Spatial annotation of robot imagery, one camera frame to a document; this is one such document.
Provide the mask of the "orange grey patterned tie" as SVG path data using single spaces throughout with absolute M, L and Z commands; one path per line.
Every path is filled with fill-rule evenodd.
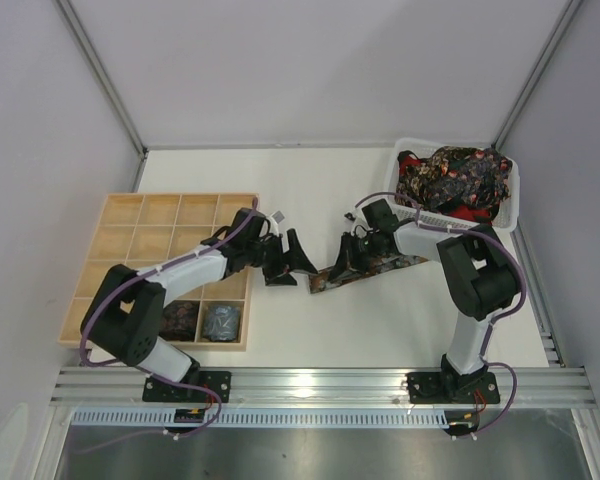
M 354 282 L 425 262 L 427 262 L 427 259 L 421 256 L 394 255 L 372 259 L 369 267 L 363 271 L 356 270 L 351 265 L 346 265 L 343 268 L 332 265 L 320 270 L 317 275 L 309 276 L 309 293 L 327 292 Z

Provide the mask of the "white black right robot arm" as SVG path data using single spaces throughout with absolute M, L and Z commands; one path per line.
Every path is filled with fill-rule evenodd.
M 457 381 L 484 374 L 484 355 L 495 324 L 524 305 L 527 286 L 520 265 L 494 229 L 442 228 L 420 221 L 373 227 L 365 235 L 344 233 L 330 282 L 368 274 L 378 258 L 421 257 L 441 265 L 458 317 L 441 370 Z

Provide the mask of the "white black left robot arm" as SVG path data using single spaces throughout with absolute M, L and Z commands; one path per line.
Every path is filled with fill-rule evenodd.
M 163 310 L 174 300 L 247 267 L 268 286 L 294 286 L 295 274 L 317 274 L 295 230 L 280 234 L 256 207 L 242 208 L 191 251 L 141 270 L 111 267 L 80 325 L 80 343 L 172 386 L 201 385 L 200 364 L 160 335 Z

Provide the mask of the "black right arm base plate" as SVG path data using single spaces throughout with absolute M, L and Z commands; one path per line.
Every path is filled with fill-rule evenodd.
M 406 387 L 413 404 L 473 404 L 475 399 L 487 405 L 501 400 L 496 377 L 481 370 L 457 376 L 446 371 L 415 371 L 406 376 Z

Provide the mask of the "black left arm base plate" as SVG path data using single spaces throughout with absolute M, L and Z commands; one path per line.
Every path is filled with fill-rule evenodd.
M 225 403 L 229 401 L 232 373 L 222 370 L 202 370 L 194 389 L 175 386 L 147 378 L 142 392 L 142 401 L 147 403 Z

